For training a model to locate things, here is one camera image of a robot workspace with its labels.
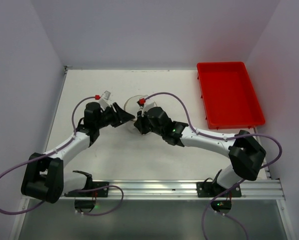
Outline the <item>white mesh laundry bag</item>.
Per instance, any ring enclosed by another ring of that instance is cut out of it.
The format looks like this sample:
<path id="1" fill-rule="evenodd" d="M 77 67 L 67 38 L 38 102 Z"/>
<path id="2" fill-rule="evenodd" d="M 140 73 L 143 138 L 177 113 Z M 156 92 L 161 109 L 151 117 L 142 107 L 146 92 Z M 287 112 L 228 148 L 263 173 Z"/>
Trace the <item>white mesh laundry bag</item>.
<path id="1" fill-rule="evenodd" d="M 123 109 L 127 112 L 127 113 L 130 113 L 131 115 L 134 115 L 134 119 L 128 121 L 126 124 L 125 124 L 125 127 L 126 129 L 134 134 L 134 135 L 138 135 L 138 136 L 141 136 L 142 134 L 139 132 L 139 130 L 134 126 L 134 123 L 136 122 L 137 120 L 137 112 L 139 110 L 143 110 L 142 107 L 139 106 L 139 104 L 137 103 L 137 101 L 139 101 L 139 99 L 142 99 L 142 98 L 146 98 L 148 97 L 148 95 L 135 95 L 135 96 L 132 96 L 130 97 L 124 104 L 124 107 Z"/>

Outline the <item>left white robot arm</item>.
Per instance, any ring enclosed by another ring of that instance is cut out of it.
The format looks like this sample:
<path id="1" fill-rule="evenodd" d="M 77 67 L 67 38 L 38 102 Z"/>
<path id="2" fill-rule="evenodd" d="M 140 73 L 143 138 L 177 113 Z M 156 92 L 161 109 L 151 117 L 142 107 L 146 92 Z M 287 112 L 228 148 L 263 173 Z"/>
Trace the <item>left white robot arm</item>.
<path id="1" fill-rule="evenodd" d="M 106 108 L 98 102 L 86 105 L 84 116 L 68 140 L 45 153 L 33 153 L 28 160 L 21 193 L 47 203 L 54 204 L 63 194 L 78 192 L 89 196 L 94 189 L 90 173 L 74 170 L 64 173 L 64 168 L 78 154 L 95 143 L 100 129 L 107 126 L 119 127 L 134 119 L 117 103 Z"/>

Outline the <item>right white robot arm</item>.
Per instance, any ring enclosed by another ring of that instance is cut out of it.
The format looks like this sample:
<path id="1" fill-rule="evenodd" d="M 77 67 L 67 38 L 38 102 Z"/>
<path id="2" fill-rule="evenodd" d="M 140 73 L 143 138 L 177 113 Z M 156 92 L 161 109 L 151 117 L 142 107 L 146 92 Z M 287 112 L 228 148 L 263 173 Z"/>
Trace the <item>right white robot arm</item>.
<path id="1" fill-rule="evenodd" d="M 230 165 L 217 172 L 209 187 L 220 197 L 242 180 L 255 181 L 266 156 L 264 148 L 247 131 L 209 135 L 200 129 L 191 129 L 187 123 L 173 121 L 161 107 L 139 111 L 134 127 L 141 135 L 154 133 L 172 146 L 194 147 L 227 157 Z"/>

